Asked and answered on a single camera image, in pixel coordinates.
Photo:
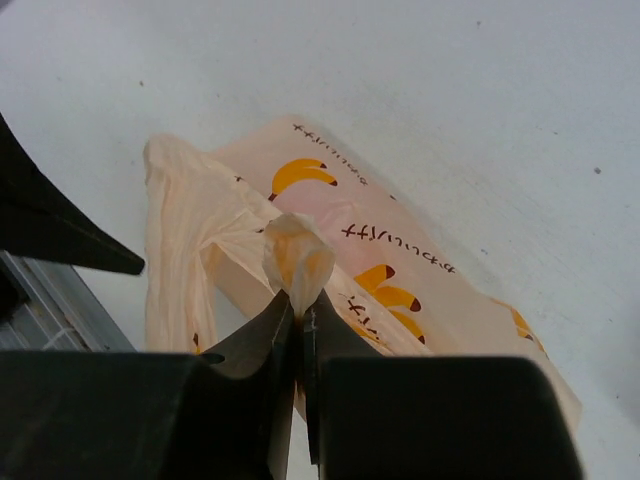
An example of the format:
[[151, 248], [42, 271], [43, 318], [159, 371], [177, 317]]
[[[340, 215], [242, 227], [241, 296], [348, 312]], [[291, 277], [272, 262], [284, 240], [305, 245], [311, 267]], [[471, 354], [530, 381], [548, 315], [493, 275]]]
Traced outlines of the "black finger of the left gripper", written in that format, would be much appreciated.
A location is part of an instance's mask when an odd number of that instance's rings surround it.
[[129, 275], [142, 257], [102, 231], [38, 169], [1, 122], [1, 249], [12, 255]]

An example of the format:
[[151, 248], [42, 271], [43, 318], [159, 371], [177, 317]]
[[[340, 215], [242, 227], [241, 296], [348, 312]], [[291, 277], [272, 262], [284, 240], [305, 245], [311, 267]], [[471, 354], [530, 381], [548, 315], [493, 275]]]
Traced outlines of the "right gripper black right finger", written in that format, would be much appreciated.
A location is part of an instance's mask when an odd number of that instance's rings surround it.
[[384, 356], [321, 294], [301, 321], [312, 462], [323, 479], [579, 479], [552, 386], [504, 356]]

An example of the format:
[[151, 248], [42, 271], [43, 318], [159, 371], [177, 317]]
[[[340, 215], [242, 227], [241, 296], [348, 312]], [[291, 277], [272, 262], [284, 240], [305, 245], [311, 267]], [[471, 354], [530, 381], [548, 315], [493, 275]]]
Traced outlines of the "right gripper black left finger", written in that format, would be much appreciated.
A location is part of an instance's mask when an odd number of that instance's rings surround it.
[[5, 351], [5, 479], [282, 479], [293, 311], [279, 293], [203, 354]]

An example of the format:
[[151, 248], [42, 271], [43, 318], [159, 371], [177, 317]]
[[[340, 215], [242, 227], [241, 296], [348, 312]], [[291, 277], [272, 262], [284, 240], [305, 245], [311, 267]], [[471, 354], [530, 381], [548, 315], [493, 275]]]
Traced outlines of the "orange plastic banana-print bag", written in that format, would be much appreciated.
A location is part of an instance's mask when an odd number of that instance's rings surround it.
[[215, 345], [217, 292], [247, 317], [279, 292], [296, 313], [326, 293], [386, 355], [535, 362], [577, 428], [581, 403], [522, 315], [474, 288], [396, 197], [303, 119], [274, 120], [213, 152], [157, 134], [143, 160], [149, 350]]

